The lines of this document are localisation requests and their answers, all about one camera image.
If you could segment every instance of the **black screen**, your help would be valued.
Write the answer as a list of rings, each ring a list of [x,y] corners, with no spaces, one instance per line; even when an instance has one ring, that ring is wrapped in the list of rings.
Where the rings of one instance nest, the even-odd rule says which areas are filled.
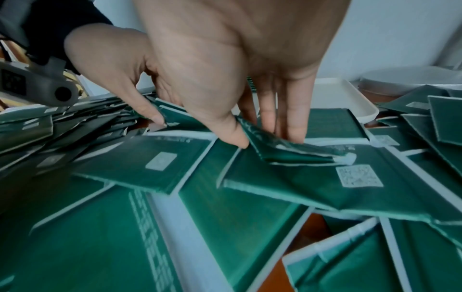
[[[23,75],[2,69],[1,86],[5,91],[24,96],[26,95],[26,77]]]

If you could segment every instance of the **fingernail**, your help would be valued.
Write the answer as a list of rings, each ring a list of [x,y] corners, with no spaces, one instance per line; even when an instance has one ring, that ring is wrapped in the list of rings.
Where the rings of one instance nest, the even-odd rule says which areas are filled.
[[[160,115],[155,115],[151,117],[151,120],[155,122],[158,125],[163,125],[164,124],[164,118]]]

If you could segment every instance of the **pile of green packets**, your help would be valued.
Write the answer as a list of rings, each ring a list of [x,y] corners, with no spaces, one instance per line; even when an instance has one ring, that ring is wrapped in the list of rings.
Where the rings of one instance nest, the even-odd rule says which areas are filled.
[[[117,98],[2,113],[0,292],[257,291],[281,257],[299,292],[462,291],[457,94],[312,109],[303,145],[238,116],[247,149],[155,93],[156,131]],[[312,213],[333,235],[286,254]]]

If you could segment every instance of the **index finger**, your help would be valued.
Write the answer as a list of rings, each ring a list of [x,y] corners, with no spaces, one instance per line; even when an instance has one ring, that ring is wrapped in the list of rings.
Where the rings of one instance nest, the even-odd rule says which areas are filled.
[[[290,141],[303,143],[305,139],[315,79],[316,74],[312,74],[287,81],[287,138]]]

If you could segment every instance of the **gray device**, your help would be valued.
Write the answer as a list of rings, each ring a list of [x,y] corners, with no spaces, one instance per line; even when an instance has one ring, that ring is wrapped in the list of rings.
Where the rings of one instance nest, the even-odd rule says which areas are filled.
[[[0,34],[26,48],[21,28],[35,0],[0,0]],[[0,91],[48,106],[70,106],[78,100],[76,85],[63,75],[66,62],[51,57],[46,65],[0,62]]]

